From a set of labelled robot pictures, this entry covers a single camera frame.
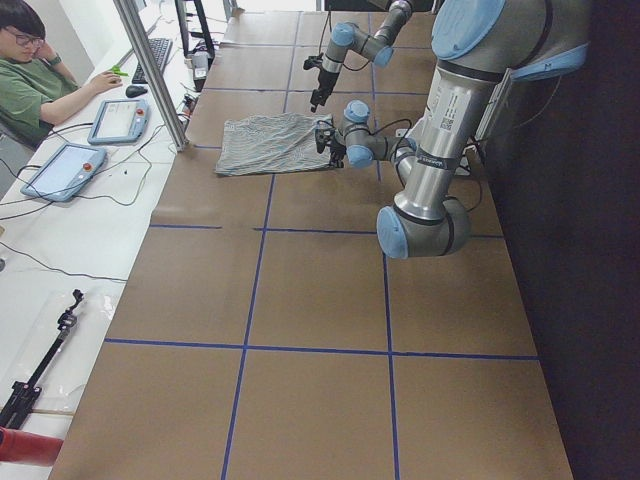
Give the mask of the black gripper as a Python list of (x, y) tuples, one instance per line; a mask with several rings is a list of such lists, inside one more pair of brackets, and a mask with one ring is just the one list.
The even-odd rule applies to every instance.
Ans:
[(329, 148), (329, 166), (343, 168), (346, 147), (337, 139), (337, 129), (328, 120), (317, 120), (315, 123), (314, 139), (318, 154)]
[(310, 110), (316, 112), (319, 106), (326, 104), (328, 93), (332, 93), (340, 74), (340, 63), (324, 53), (311, 55), (304, 60), (303, 69), (319, 69), (318, 89), (314, 89), (310, 99)]

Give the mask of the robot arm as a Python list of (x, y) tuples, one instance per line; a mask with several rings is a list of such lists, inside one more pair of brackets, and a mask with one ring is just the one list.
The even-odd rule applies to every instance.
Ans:
[(331, 31), (324, 52), (309, 56), (303, 64), (304, 70), (318, 68), (318, 87), (310, 98), (310, 110), (315, 113), (324, 106), (339, 78), (349, 51), (353, 51), (375, 66), (386, 66), (393, 55), (393, 44), (401, 29), (417, 10), (417, 1), (391, 1), (388, 13), (374, 34), (362, 31), (353, 22), (338, 23)]
[(580, 68), (588, 50), (588, 1), (447, 1), (431, 34), (436, 58), (425, 113), (408, 138), (372, 133), (370, 111), (351, 101), (336, 124), (315, 128), (316, 147), (333, 163), (392, 163), (403, 183), (376, 220), (391, 258), (444, 256), (461, 249), (470, 221), (449, 185), (495, 87), (505, 78), (532, 81)]

